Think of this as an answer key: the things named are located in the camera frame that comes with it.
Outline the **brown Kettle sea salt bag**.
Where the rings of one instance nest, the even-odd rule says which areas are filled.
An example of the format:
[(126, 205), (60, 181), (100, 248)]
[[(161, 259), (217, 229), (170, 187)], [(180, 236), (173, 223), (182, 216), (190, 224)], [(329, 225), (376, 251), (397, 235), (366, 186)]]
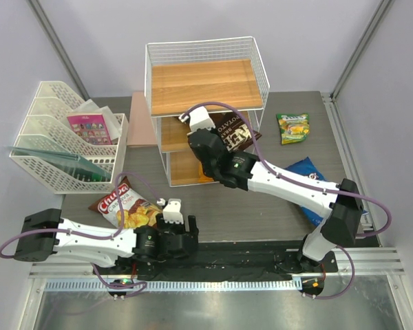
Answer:
[(249, 126), (236, 113), (210, 113), (209, 117), (215, 125), (209, 137), (219, 136), (228, 152), (245, 151), (253, 145), (253, 135), (256, 140), (262, 137), (258, 131), (252, 134)]

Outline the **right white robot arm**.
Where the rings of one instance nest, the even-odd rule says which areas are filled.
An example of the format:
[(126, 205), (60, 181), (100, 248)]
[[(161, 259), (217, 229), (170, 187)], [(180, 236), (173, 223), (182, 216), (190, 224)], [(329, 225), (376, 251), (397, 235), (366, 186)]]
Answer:
[(341, 184), (317, 181), (264, 164), (257, 155), (230, 152), (219, 135), (208, 129), (190, 133), (188, 144), (203, 173), (223, 186), (276, 196), (322, 218), (304, 237), (289, 272), (311, 272), (321, 265), (331, 249), (356, 241), (363, 204), (356, 196), (358, 189), (353, 181), (344, 179)]

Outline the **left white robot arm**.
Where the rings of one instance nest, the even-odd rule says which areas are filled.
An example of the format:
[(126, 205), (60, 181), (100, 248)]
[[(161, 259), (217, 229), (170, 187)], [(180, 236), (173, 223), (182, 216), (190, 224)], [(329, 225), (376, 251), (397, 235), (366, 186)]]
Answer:
[(127, 228), (115, 235), (115, 229), (83, 225), (61, 216), (59, 209), (47, 209), (24, 219), (21, 232), (36, 231), (20, 237), (13, 259), (42, 262), (50, 256), (87, 261), (99, 267), (126, 274), (133, 259), (141, 262), (163, 262), (184, 259), (198, 249), (196, 218), (188, 224), (169, 223), (161, 214), (155, 227), (142, 225)]

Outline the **blue Doritos chips bag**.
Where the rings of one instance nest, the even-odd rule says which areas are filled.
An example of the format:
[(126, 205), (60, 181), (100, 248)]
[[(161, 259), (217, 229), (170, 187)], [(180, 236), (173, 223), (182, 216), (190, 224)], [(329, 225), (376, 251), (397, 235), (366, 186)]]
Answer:
[[(287, 166), (285, 168), (286, 171), (290, 171), (292, 173), (296, 173), (298, 175), (302, 175), (308, 177), (313, 180), (317, 181), (324, 181), (326, 182), (326, 178), (323, 174), (315, 167), (309, 157), (306, 157), (303, 160), (295, 162), (294, 164)], [(323, 218), (320, 217), (317, 213), (300, 206), (302, 212), (304, 213), (305, 217), (311, 222), (314, 226), (318, 226)]]

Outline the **orange honey dijon chips bag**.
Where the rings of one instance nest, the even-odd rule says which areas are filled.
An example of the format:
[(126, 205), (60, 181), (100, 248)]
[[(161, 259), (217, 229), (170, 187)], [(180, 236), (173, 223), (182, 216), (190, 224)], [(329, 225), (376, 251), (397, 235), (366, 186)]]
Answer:
[(202, 164), (201, 164), (201, 163), (199, 163), (199, 166), (198, 166), (198, 175), (199, 175), (199, 177), (198, 177), (198, 182), (199, 182), (200, 184), (206, 184), (206, 183), (214, 182), (214, 179), (213, 179), (213, 178), (207, 177), (207, 176), (204, 174), (203, 167), (202, 167)]

